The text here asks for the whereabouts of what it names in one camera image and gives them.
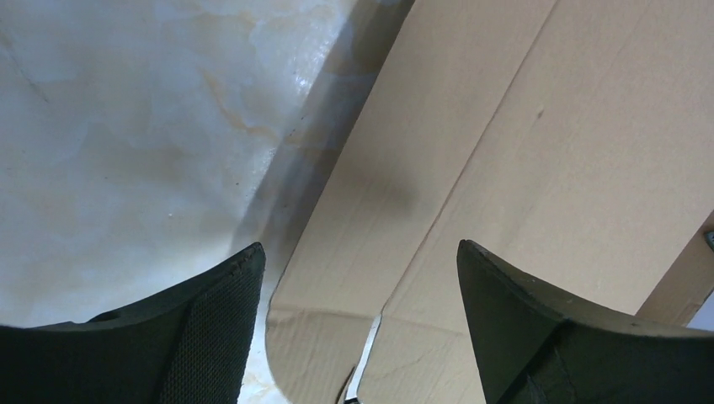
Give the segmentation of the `large cardboard box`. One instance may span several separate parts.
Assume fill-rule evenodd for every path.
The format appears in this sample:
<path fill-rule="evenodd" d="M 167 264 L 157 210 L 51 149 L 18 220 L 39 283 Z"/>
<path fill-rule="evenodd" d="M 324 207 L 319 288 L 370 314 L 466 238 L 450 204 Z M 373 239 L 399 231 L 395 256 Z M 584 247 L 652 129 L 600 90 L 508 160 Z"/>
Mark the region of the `large cardboard box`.
<path fill-rule="evenodd" d="M 290 403 L 480 403 L 471 239 L 684 325 L 713 289 L 710 1 L 417 1 L 272 296 Z"/>

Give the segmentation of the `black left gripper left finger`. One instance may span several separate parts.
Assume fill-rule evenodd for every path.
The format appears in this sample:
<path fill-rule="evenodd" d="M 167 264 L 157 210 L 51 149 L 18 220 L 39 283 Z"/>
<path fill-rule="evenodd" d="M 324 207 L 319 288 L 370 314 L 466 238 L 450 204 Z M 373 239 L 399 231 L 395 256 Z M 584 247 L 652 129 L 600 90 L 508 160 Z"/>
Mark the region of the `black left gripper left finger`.
<path fill-rule="evenodd" d="M 1 329 L 4 403 L 234 403 L 265 269 L 253 243 L 84 323 Z"/>

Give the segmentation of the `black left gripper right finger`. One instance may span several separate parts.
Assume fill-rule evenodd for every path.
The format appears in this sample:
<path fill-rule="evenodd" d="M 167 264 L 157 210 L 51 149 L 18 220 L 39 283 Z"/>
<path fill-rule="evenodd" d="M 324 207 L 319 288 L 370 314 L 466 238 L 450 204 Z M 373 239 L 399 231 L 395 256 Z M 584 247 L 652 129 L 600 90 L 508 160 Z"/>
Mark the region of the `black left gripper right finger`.
<path fill-rule="evenodd" d="M 457 271 L 487 402 L 712 402 L 711 332 L 611 310 L 471 240 Z"/>

